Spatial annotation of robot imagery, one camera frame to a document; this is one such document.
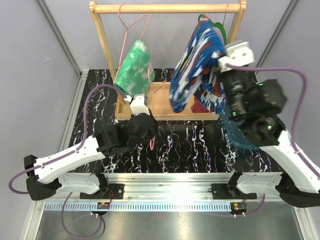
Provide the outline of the pink wire hanger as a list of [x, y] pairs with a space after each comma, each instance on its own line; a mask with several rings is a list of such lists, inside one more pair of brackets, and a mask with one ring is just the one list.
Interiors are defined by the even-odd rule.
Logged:
[[[153, 82], [151, 81], [151, 68], [149, 67], [147, 70], [147, 76], [148, 76], [148, 81], [152, 90], [152, 108], [151, 111], [154, 112], [154, 107], [155, 107], [155, 93], [161, 88], [161, 86], [165, 83], [164, 81], [162, 81], [160, 84], [160, 86], [155, 90], [153, 87]], [[149, 143], [149, 148], [151, 151], [154, 150], [154, 146], [155, 146], [155, 140], [156, 140], [156, 136], [154, 136]]]
[[[123, 53], [124, 53], [124, 49], [125, 49], [125, 45], [126, 45], [128, 30], [129, 30], [133, 25], [135, 25], [142, 17], [145, 17], [145, 16], [146, 16], [146, 14], [142, 14], [140, 17], [137, 18], [137, 20], [136, 20], [135, 22], [133, 22], [130, 26], [127, 26], [127, 25], [125, 24], [125, 22], [122, 20], [121, 15], [120, 15], [120, 13], [121, 13], [121, 7], [122, 7], [123, 5], [125, 5], [125, 4], [122, 3], [122, 4], [119, 6], [118, 11], [117, 11], [117, 15], [118, 15], [118, 18], [119, 18], [119, 20], [121, 21], [122, 25], [123, 25], [124, 28], [125, 28], [125, 35], [124, 35], [124, 40], [123, 40], [123, 44], [122, 44], [122, 49], [121, 49], [121, 53], [120, 53], [120, 57], [119, 57], [119, 68], [118, 68], [117, 71], [116, 71], [114, 83], [116, 83], [116, 81], [117, 81], [118, 73], [119, 73], [119, 70], [120, 70], [120, 68], [121, 68], [121, 66], [122, 66], [122, 58], [123, 58]], [[143, 31], [142, 31], [142, 33], [141, 33], [141, 35], [140, 35], [139, 41], [140, 41], [141, 43], [142, 43], [143, 34], [144, 34], [144, 32], [145, 32], [148, 24], [149, 24], [149, 21], [150, 21], [151, 16], [152, 16], [152, 14], [149, 15], [149, 17], [148, 17], [148, 19], [147, 19], [147, 21], [146, 21], [146, 23], [145, 23], [145, 26], [144, 26], [144, 28], [143, 28]]]

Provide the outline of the blue red white trousers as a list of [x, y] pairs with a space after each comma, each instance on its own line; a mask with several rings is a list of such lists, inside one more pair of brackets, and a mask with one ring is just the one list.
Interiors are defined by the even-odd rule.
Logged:
[[226, 95], [218, 79], [218, 57], [224, 52], [213, 22], [201, 14], [170, 80], [169, 102], [174, 113], [182, 112], [192, 97], [213, 114], [223, 111]]

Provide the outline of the green tie-dye trousers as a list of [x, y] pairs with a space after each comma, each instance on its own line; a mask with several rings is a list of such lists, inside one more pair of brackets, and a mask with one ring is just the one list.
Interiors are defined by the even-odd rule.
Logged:
[[126, 95], [146, 94], [155, 78], [150, 51], [145, 42], [136, 40], [118, 70], [115, 86]]

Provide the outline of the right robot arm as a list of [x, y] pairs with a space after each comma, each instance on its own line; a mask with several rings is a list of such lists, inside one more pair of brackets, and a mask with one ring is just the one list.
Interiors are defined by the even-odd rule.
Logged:
[[249, 60], [232, 65], [230, 57], [218, 58], [219, 79], [230, 111], [229, 119], [241, 122], [238, 129], [254, 146], [271, 156], [283, 169], [275, 175], [234, 173], [225, 187], [232, 198], [250, 194], [279, 196], [297, 208], [319, 207], [320, 169], [299, 148], [294, 132], [288, 131], [278, 117], [287, 97], [277, 79], [249, 85], [245, 71]]

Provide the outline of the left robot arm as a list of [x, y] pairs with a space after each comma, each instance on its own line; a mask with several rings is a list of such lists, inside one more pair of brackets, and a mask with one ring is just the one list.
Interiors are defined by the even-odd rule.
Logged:
[[53, 155], [24, 158], [26, 187], [30, 198], [41, 201], [56, 193], [80, 193], [81, 197], [102, 199], [109, 191], [109, 180], [103, 173], [77, 175], [70, 173], [84, 164], [113, 155], [123, 155], [140, 143], [150, 141], [157, 133], [158, 121], [151, 115], [132, 115], [108, 125], [84, 142]]

